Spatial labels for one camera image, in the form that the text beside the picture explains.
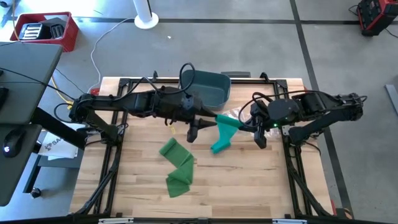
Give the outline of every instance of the red equipment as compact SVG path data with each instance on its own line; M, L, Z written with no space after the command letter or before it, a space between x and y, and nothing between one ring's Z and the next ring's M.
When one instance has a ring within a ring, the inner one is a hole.
M67 16L67 25L63 32L63 36L58 39L45 39L45 40L22 40L23 42L35 43L35 44L59 44L62 45L64 52L71 52L75 48L77 33L79 27L73 21L72 14L70 12L52 12L52 13L23 13L19 16L16 23L17 35L20 34L22 26L27 23L38 23L46 20L46 16ZM15 34L12 33L11 41L17 41Z
M356 10L362 35L379 35L398 16L398 0L362 0Z

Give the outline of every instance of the gray desk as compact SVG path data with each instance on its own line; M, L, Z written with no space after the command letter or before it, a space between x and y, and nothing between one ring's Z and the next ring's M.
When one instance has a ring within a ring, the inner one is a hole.
M0 46L0 70L5 68L48 83L60 60L61 53L60 45L18 42ZM0 145L3 144L6 134L13 128L24 126L29 129L18 156L5 158L2 153L0 154L0 206L9 203L42 128L81 149L84 149L86 138L84 134L74 131L37 107L46 86L38 83L15 82L35 81L8 71L4 71L0 76L0 86L9 89L7 100L0 110ZM37 162L25 191L33 186L40 170L38 167L40 166Z
M9 44L0 47L0 67L48 83L61 54L60 45ZM0 124L29 123L46 87L39 83L3 82L34 81L7 71L0 76L0 86L9 89L9 97L0 110Z

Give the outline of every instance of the teal cloth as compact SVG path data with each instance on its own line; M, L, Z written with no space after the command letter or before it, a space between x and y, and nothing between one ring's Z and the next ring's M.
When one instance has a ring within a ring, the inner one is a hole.
M211 150L214 154L221 152L227 147L230 147L231 138L238 131L239 127L242 126L240 121L222 114L217 115L216 122L218 132L220 133L220 138L216 143L214 143L214 145L211 146Z

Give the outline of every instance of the white cable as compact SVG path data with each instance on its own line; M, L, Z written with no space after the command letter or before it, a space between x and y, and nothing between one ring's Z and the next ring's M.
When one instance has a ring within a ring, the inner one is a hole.
M121 21L120 23L116 24L114 27L112 27L112 29L110 29L110 30L108 30L107 32L105 32L105 33L95 42L94 49L93 49L93 51L91 51L91 61L93 62L93 65L94 65L94 67L95 67L95 70L97 70L97 73L98 73L98 82L95 83L94 85L92 85L92 86L88 89L87 93L90 93L90 90L91 90L94 86L96 86L96 85L98 85L98 84L101 83L101 76L102 76L102 75L101 75L101 72L100 72L100 70L98 69L98 67L96 66L96 64L95 64L95 62L94 62L94 59L93 59L93 53L94 53L94 51L95 51L95 48L97 47L98 42L99 42L106 34L110 33L112 30L114 30L115 28L117 28L118 25L120 25L120 24L122 24L123 22L126 22L126 21L128 21L128 20L130 20L130 19L134 19L134 18L127 18L127 19Z

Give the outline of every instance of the white pole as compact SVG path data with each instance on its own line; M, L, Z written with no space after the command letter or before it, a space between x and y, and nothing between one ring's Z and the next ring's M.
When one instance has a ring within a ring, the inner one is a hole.
M134 19L135 25L140 29L150 29L159 22L157 14L150 9L149 0L133 0L137 16Z

